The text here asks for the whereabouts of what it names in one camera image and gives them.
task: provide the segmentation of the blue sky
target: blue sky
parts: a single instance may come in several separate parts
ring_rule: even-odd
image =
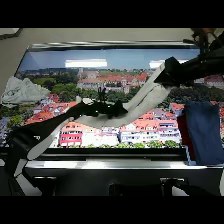
[[[27,52],[19,71],[44,68],[65,68],[66,60],[106,59],[108,69],[147,69],[152,60],[175,57],[189,60],[199,54],[198,49],[111,49]]]

